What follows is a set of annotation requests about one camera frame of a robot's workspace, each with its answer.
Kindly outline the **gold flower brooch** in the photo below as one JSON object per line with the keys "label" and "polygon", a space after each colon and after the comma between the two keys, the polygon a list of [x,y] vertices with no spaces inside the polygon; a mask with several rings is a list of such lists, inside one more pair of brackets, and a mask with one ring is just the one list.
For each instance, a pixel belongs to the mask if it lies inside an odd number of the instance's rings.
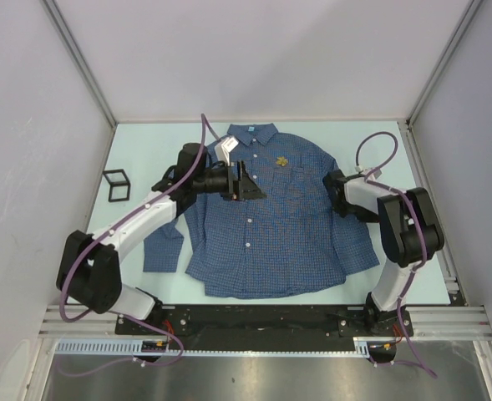
{"label": "gold flower brooch", "polygon": [[279,166],[286,166],[288,163],[289,163],[289,160],[284,156],[279,156],[276,159],[276,164]]}

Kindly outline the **blue plaid button shirt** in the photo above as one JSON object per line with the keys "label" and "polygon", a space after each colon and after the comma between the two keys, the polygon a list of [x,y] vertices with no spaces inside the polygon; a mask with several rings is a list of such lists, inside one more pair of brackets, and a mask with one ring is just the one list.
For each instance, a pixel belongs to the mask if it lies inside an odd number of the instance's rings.
{"label": "blue plaid button shirt", "polygon": [[[336,160],[274,124],[231,125],[231,159],[266,199],[201,194],[184,214],[192,254],[186,273],[209,297],[263,299],[319,292],[378,264],[368,227],[334,213],[324,176]],[[286,166],[276,164],[284,156]]]}

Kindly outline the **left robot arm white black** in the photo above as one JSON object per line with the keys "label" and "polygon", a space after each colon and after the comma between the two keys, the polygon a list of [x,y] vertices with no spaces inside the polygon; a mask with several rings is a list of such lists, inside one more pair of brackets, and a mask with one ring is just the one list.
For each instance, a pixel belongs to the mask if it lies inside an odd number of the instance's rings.
{"label": "left robot arm white black", "polygon": [[144,201],[115,223],[96,231],[72,232],[64,246],[56,287],[61,292],[60,315],[73,298],[88,312],[116,312],[133,317],[142,332],[157,332],[163,314],[155,297],[123,283],[120,263],[149,234],[172,222],[195,204],[198,195],[220,195],[226,201],[249,201],[265,194],[246,172],[243,161],[231,161],[237,147],[235,137],[220,140],[214,149],[217,160],[198,143],[188,143],[180,150],[175,165],[152,186]]}

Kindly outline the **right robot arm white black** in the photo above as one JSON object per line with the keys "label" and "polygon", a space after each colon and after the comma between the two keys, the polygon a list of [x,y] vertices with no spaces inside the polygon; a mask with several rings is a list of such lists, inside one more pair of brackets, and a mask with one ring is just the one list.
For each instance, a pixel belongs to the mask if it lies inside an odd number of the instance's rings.
{"label": "right robot arm white black", "polygon": [[407,327],[408,289],[416,273],[444,248],[444,232],[427,190],[402,191],[372,180],[369,175],[327,173],[322,182],[332,208],[341,217],[377,223],[386,261],[376,287],[368,293],[357,326],[366,334],[387,336]]}

